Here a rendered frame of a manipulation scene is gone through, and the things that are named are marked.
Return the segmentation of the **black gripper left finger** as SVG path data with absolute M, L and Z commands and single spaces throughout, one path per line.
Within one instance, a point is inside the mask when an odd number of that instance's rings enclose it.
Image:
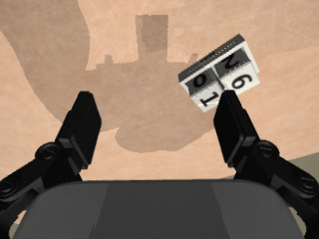
M 12 224 L 41 192 L 62 183 L 83 181 L 79 172 L 92 163 L 101 126 L 93 94 L 79 92 L 55 141 L 41 145 L 35 159 L 0 181 L 0 239 L 10 239 Z

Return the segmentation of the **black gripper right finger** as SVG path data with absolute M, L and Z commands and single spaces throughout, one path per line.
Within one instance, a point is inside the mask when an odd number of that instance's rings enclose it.
M 233 179 L 250 180 L 274 189 L 306 225 L 305 239 L 319 239 L 319 183 L 279 156 L 278 147 L 260 139 L 235 90 L 221 93 L 213 124 Z

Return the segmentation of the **white number cube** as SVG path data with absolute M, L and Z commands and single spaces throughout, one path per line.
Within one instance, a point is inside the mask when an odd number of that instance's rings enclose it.
M 255 68 L 240 48 L 214 64 L 219 79 L 227 90 L 235 90 L 239 95 L 260 84 Z
M 205 113 L 218 105 L 224 87 L 212 67 L 187 82 L 190 98 Z

